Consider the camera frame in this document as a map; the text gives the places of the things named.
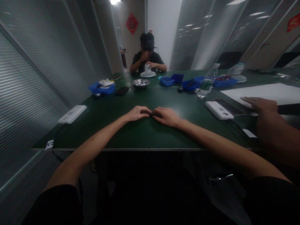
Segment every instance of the water bottle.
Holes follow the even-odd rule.
[[[205,75],[205,78],[203,79],[199,91],[197,92],[197,96],[200,98],[204,98],[209,92],[213,85],[213,82],[215,81],[216,77],[218,76],[218,68],[220,64],[215,63],[210,71],[207,72]]]

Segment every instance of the bottle cap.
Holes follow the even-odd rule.
[[[214,68],[219,68],[219,66],[220,66],[219,63],[214,63],[213,66],[212,66],[212,68],[213,68],[213,69],[214,69]]]

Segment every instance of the hand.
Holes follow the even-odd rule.
[[[141,56],[141,62],[144,62],[146,60],[148,60],[149,58],[149,52],[143,52],[142,56]]]
[[[123,117],[126,122],[136,121],[143,117],[149,117],[149,114],[143,112],[151,113],[151,110],[148,109],[146,106],[136,106],[130,112],[125,114]]]
[[[258,97],[241,97],[241,99],[252,105],[258,113],[275,112],[277,113],[277,102],[269,99]]]
[[[156,68],[157,67],[157,63],[154,63],[154,62],[146,62],[146,65],[150,64],[150,69],[152,68]]]
[[[182,121],[182,119],[177,116],[173,109],[170,108],[157,107],[152,112],[152,114],[155,113],[160,114],[162,118],[157,116],[153,116],[153,118],[166,126],[177,127],[177,125]]]

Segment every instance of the white sticker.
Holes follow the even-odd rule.
[[[47,142],[45,151],[46,151],[48,148],[53,148],[53,142],[54,142],[54,140],[50,140],[50,141]]]
[[[248,137],[257,138],[251,131],[249,131],[247,129],[243,129],[243,131],[246,133],[246,135],[248,135]]]

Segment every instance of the black sleeve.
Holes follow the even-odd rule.
[[[135,54],[133,57],[132,65],[135,64],[140,58],[141,56],[139,54]]]
[[[300,189],[275,177],[257,177],[245,199],[252,224],[294,224],[300,212]]]
[[[165,64],[159,54],[156,54],[155,59],[156,59],[155,63]]]
[[[24,224],[82,224],[83,213],[76,188],[60,185],[43,192],[22,222]]]

